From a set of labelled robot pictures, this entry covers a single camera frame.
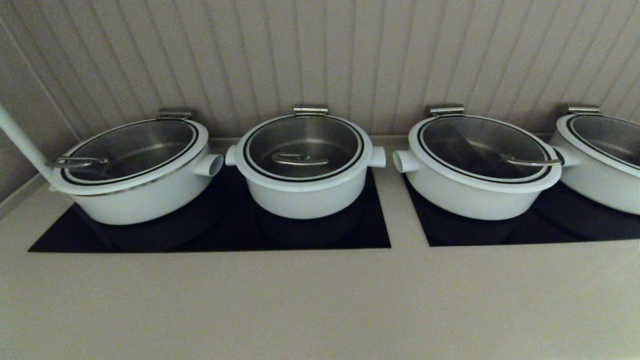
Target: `metal lid handle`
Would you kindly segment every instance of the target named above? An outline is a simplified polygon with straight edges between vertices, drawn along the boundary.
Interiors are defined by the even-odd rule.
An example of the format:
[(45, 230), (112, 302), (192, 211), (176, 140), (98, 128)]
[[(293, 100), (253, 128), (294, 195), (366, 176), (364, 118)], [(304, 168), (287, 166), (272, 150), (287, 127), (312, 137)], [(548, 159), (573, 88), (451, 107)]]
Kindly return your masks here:
[(73, 156), (61, 156), (55, 161), (48, 161), (47, 166), (52, 168), (77, 168), (90, 165), (104, 165), (109, 162), (108, 158), (75, 158)]
[(523, 167), (548, 167), (548, 166), (552, 166), (552, 165), (562, 165), (562, 161), (560, 161), (559, 159), (555, 159), (555, 160), (520, 160), (520, 159), (514, 159), (513, 156), (505, 156), (505, 155), (500, 155), (500, 158), (503, 161), (508, 162), (509, 164), (520, 165), (520, 166), (523, 166)]
[(273, 162), (283, 165), (296, 166), (318, 166), (329, 164), (328, 159), (312, 159), (309, 155), (302, 154), (274, 154), (271, 155)]

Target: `induction cooktop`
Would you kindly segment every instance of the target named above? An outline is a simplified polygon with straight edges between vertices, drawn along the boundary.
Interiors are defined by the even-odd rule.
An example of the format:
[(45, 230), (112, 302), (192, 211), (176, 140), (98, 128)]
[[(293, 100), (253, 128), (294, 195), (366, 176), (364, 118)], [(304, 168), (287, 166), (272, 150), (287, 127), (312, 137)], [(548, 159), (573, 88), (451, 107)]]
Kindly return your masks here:
[(640, 217), (608, 208), (558, 182), (525, 213), (498, 221), (450, 213), (423, 198), (404, 176), (429, 245), (515, 245), (640, 239)]
[(223, 167), (196, 199), (161, 218), (133, 225), (93, 221), (71, 206), (30, 252), (221, 252), (391, 248), (373, 173), (342, 211), (293, 220), (262, 209), (235, 167)]

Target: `beige countertop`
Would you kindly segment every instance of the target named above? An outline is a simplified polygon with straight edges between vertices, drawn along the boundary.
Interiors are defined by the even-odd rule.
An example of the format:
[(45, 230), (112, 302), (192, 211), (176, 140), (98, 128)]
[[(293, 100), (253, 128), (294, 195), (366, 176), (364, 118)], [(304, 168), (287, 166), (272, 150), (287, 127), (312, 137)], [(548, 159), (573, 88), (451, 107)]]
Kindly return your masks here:
[(392, 249), (27, 253), (43, 184), (0, 222), (0, 358), (640, 359), (638, 240), (430, 248), (374, 177)]

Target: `white pole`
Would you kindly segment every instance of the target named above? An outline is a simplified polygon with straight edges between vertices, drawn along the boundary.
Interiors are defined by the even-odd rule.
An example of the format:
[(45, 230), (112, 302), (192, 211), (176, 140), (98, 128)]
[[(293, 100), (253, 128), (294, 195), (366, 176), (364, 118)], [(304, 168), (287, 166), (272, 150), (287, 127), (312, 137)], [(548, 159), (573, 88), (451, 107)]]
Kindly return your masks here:
[(52, 184), (53, 170), (45, 164), (47, 158), (38, 150), (27, 134), (22, 131), (18, 123), (9, 115), (2, 104), (0, 104), (0, 128), (4, 130), (9, 136), (9, 139), (22, 151), (42, 176)]

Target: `paneled wall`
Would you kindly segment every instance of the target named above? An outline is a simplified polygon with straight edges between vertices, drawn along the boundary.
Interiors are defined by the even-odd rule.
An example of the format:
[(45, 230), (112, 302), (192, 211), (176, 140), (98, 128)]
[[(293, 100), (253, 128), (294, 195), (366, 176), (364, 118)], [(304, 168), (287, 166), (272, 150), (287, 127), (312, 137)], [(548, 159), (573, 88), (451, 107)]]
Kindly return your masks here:
[(551, 132), (563, 102), (640, 121), (637, 0), (0, 0), (81, 138), (162, 106), (240, 136), (293, 104), (374, 135), (424, 106)]
[[(26, 64), (11, 36), (0, 26), (0, 102), (19, 121), (48, 157), (55, 158), (77, 143), (43, 84)], [(35, 168), (0, 130), (0, 200), (36, 174)]]

